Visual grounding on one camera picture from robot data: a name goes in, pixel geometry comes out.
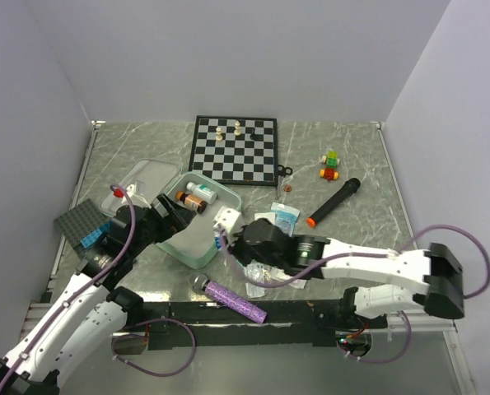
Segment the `clear plaster strip packet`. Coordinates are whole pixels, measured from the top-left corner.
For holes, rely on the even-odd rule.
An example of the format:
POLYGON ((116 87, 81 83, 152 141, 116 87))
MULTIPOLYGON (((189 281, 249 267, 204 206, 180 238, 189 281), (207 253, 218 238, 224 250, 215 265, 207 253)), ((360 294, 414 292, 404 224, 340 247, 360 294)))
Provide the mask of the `clear plaster strip packet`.
POLYGON ((270 223, 274 224, 276 221, 276 213, 275 212, 261 212, 261 213, 255 213, 254 214, 254 219, 257 221, 259 219, 265 219, 269 221, 270 223))

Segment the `blue white mask packet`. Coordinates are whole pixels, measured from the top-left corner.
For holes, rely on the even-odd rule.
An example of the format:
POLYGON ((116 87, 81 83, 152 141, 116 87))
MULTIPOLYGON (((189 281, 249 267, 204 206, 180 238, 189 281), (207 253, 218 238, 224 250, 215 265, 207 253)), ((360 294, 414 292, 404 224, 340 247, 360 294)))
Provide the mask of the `blue white mask packet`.
POLYGON ((274 225, 286 235, 292 236, 300 211, 278 202, 272 203, 270 211, 275 215, 274 225))

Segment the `blue white bandage roll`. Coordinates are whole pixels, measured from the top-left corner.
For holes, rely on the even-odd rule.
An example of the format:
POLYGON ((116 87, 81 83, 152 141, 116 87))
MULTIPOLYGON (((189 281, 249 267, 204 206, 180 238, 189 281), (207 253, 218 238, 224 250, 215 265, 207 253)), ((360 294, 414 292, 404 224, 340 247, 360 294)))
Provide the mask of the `blue white bandage roll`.
POLYGON ((222 238, 222 235, 220 233, 218 233, 218 232, 214 233, 215 245, 216 245, 217 250, 222 249, 221 238, 222 238))

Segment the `brown orange syrup bottle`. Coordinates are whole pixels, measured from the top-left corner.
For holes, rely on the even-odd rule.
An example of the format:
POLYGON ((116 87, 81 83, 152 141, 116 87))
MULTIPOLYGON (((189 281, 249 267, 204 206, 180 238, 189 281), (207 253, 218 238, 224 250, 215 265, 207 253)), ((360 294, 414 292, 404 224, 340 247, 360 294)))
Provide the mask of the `brown orange syrup bottle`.
POLYGON ((186 193, 183 191, 178 191, 175 195, 175 199, 181 202, 186 208, 197 214, 203 214, 206 210, 208 203, 202 198, 197 197, 192 193, 186 193))

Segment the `white medicine bottle green label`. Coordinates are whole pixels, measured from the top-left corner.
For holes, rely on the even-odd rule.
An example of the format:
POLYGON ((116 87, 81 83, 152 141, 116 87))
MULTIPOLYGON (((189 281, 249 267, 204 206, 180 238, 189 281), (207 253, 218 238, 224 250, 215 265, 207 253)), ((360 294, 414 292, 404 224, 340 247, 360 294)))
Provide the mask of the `white medicine bottle green label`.
POLYGON ((193 195, 204 200, 207 204, 213 204, 217 200, 217 193, 204 184, 188 182, 186 188, 193 195))

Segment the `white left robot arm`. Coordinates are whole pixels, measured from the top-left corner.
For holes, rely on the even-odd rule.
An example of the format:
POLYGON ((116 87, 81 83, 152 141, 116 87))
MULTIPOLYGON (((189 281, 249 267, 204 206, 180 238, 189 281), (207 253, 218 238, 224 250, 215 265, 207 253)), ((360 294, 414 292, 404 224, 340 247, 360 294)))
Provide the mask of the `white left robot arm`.
POLYGON ((0 394, 57 394, 104 338, 145 326, 143 298, 119 283, 148 246, 179 234, 195 216, 164 194, 157 201, 140 207, 128 200, 92 241, 71 234, 79 211, 95 206, 91 200, 56 220, 81 261, 43 318, 0 358, 0 394))

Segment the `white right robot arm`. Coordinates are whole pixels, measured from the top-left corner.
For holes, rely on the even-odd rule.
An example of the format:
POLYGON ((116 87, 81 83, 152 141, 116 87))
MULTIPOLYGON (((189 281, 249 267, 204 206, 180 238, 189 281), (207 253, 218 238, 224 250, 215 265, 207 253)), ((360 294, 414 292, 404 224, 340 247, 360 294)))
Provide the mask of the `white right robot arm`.
POLYGON ((246 224, 237 210, 228 207, 215 215, 213 230, 229 263, 238 268, 262 263, 281 270, 286 279, 275 286, 311 278, 372 282, 371 287, 354 286, 343 293, 340 317, 350 328, 416 308, 436 318, 464 317, 463 268, 444 244, 396 252, 288 235, 264 218, 246 224))

